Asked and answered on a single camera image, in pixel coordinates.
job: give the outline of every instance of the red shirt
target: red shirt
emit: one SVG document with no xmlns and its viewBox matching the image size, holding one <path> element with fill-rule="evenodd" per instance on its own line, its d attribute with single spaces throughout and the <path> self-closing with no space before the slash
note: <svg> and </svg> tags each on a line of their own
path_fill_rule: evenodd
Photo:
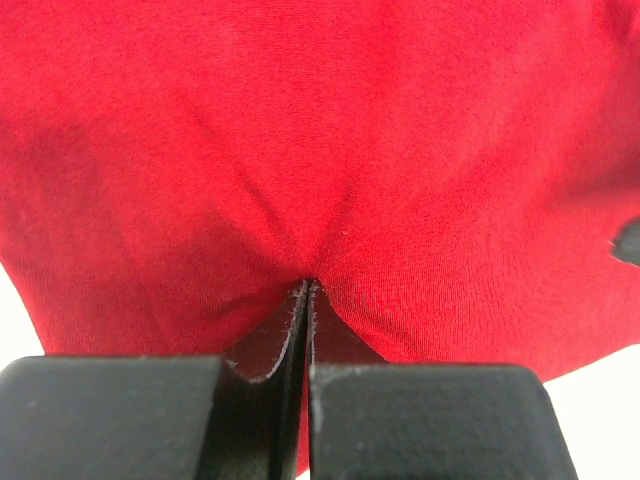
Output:
<svg viewBox="0 0 640 480">
<path fill-rule="evenodd" d="M 50 353 L 220 352 L 317 277 L 388 360 L 569 372 L 640 341 L 638 11 L 2 2 L 0 261 Z"/>
</svg>

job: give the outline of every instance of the white surface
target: white surface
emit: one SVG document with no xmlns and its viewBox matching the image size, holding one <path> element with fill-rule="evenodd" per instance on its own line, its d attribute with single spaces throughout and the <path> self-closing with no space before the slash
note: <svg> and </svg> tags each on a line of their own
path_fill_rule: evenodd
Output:
<svg viewBox="0 0 640 480">
<path fill-rule="evenodd" d="M 0 369 L 39 354 L 29 316 L 0 266 Z M 640 346 L 545 386 L 580 480 L 640 480 Z"/>
</svg>

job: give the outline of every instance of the red cloth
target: red cloth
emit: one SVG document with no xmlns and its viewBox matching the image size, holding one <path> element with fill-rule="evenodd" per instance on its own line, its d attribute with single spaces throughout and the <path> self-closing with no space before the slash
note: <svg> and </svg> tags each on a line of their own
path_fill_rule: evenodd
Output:
<svg viewBox="0 0 640 480">
<path fill-rule="evenodd" d="M 640 341 L 637 3 L 1 2 L 0 261 L 50 353 L 317 277 L 389 360 L 569 372 Z"/>
</svg>

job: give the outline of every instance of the white background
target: white background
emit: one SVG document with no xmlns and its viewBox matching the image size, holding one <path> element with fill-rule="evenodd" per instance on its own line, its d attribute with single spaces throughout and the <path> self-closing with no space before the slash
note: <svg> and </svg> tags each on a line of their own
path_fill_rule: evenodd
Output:
<svg viewBox="0 0 640 480">
<path fill-rule="evenodd" d="M 0 266 L 0 369 L 40 354 L 24 305 Z M 580 480 L 640 480 L 640 346 L 545 386 Z"/>
</svg>

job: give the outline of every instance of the red fabric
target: red fabric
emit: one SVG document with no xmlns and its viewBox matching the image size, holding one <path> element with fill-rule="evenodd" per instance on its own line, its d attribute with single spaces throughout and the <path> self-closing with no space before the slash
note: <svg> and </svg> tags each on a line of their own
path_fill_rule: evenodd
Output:
<svg viewBox="0 0 640 480">
<path fill-rule="evenodd" d="M 637 7 L 1 2 L 0 261 L 50 353 L 219 352 L 317 277 L 389 360 L 569 372 L 640 341 Z"/>
</svg>

